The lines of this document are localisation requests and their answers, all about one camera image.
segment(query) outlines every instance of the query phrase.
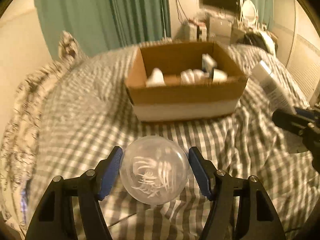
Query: round mirror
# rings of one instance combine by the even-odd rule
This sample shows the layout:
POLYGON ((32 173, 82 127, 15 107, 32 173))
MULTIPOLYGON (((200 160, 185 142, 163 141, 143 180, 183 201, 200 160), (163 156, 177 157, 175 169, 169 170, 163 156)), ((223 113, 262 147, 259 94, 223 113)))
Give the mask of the round mirror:
POLYGON ((257 17, 257 10, 251 0, 244 1, 242 5, 243 22, 254 25, 257 17))

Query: clear plastic ball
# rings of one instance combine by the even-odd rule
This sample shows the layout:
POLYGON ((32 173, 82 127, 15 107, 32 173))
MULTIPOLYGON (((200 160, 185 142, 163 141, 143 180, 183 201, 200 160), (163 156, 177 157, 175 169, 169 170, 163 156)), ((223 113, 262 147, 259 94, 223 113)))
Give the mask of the clear plastic ball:
POLYGON ((121 181, 136 200, 161 205, 175 199, 188 180, 189 162, 183 149, 159 136, 131 143, 120 163, 121 181))

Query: gray checkered bedsheet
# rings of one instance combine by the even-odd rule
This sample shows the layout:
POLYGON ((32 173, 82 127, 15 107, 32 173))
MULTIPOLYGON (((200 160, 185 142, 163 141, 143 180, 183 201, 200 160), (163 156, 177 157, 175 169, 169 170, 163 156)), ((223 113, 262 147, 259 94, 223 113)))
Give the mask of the gray checkered bedsheet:
MULTIPOLYGON (((308 106, 276 58, 245 45, 226 50, 245 73, 262 58, 290 92, 295 105, 308 106)), ((124 85, 136 51, 137 47, 129 47, 86 60, 62 78, 48 96, 28 195, 28 221, 55 175, 65 179, 79 176, 105 159, 115 145, 125 150, 137 138, 160 135, 186 151, 197 146, 205 159, 232 176, 258 176, 284 230, 301 226, 319 197, 319 175, 311 168, 310 153, 286 152, 284 135, 271 121, 261 87, 249 79, 235 112, 225 118, 163 125, 141 123, 132 111, 124 85)), ((113 239, 197 239, 210 203, 200 194, 192 173, 188 179, 177 199, 151 207, 132 198, 118 178, 110 195, 100 202, 113 239)), ((79 239, 83 239, 76 199, 74 213, 79 239)))

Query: wire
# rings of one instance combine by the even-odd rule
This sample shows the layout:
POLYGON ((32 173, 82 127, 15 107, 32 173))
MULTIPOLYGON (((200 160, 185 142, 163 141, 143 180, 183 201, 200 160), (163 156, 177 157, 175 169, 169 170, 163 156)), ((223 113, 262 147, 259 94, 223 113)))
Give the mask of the wire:
POLYGON ((184 16, 185 16, 185 18, 186 18, 187 20, 188 20, 188 17, 187 17, 187 15, 185 14, 185 12, 184 12, 184 10, 183 10, 183 8, 182 8, 181 4, 180 4, 180 1, 179 1, 179 0, 176 0, 176 7, 177 7, 177 13, 178 13, 178 20, 179 20, 179 22, 180 22, 181 24, 183 24, 182 14, 181 14, 181 12, 180 12, 180 9, 179 9, 178 4, 179 4, 179 6, 180 6, 180 8, 181 8, 181 11, 183 12, 183 14, 184 14, 184 16))

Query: bed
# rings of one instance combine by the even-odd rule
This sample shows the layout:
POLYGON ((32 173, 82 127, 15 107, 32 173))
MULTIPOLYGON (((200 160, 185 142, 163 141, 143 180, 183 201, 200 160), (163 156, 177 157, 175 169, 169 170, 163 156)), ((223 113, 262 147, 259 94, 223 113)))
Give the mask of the bed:
MULTIPOLYGON (((115 145, 125 149, 137 138, 159 135, 186 151, 197 146, 205 159, 231 176, 258 176, 289 239, 319 198, 320 176, 312 169, 309 152, 286 152, 283 132, 271 121, 261 87, 249 79, 235 112, 224 118, 141 123, 124 85, 137 49, 131 46, 89 58, 77 41, 64 33, 60 61, 29 75, 19 86, 0 154, 0 205, 7 224, 24 235, 54 176, 79 176, 105 159, 115 145)), ((275 57, 246 45, 225 50, 246 74, 262 58, 295 105, 308 106, 275 57)), ((76 198, 73 204, 79 239, 85 239, 76 198)), ((198 239, 210 202, 200 194, 190 172, 181 195, 164 205, 138 202, 118 177, 100 206, 113 239, 198 239)))

